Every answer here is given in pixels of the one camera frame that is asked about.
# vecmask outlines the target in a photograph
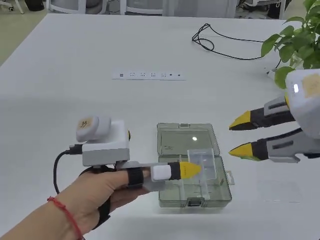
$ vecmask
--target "white tabletop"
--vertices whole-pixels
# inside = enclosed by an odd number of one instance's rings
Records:
[[[75,143],[79,118],[124,119],[130,157],[156,162],[157,123],[211,123],[233,200],[216,214],[160,214],[151,193],[116,210],[88,240],[319,239],[318,159],[298,164],[254,162],[228,151],[242,143],[295,129],[295,123],[232,132],[246,110],[283,94],[265,72],[275,53],[240,61],[206,52],[191,42],[203,24],[236,38],[265,40],[277,20],[48,14],[0,68],[0,235],[54,195],[55,157]],[[225,39],[206,31],[216,50],[260,55],[260,43]],[[180,71],[187,81],[112,80],[116,69]],[[84,169],[81,156],[58,168],[60,188]]]

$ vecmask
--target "socket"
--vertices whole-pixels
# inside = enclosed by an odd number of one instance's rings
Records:
[[[118,71],[112,75],[113,80],[159,80],[185,81],[182,73],[174,71]]]

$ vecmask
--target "hand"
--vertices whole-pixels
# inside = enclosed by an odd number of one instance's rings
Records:
[[[143,170],[143,176],[150,175]],[[79,176],[56,198],[73,215],[82,234],[90,232],[99,221],[98,207],[111,196],[110,212],[126,205],[138,196],[147,194],[145,189],[125,189],[129,183],[126,170],[94,174],[86,172]]]

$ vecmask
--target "yellow fingertip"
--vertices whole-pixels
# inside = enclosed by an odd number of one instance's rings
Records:
[[[192,178],[201,172],[201,166],[192,162],[182,161],[180,162],[180,176],[181,179]]]
[[[239,158],[245,158],[245,157],[251,158],[254,156],[252,152],[252,145],[250,142],[237,146],[236,148],[232,149],[229,152],[229,154]]]
[[[250,123],[250,118],[251,118],[251,112],[246,111],[244,114],[239,116],[236,120],[234,120],[234,122],[229,126],[229,129],[240,124]]]
[[[287,93],[284,94],[284,100],[285,100],[285,103],[288,105],[288,108],[290,109],[289,98]]]

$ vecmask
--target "potted plant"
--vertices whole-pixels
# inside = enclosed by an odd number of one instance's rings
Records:
[[[286,88],[287,74],[296,68],[320,68],[320,0],[305,0],[305,18],[294,16],[285,23],[298,21],[301,28],[289,25],[279,34],[273,34],[265,40],[261,47],[261,56],[272,49],[278,50],[281,62],[288,63],[275,70],[274,81],[281,88]]]

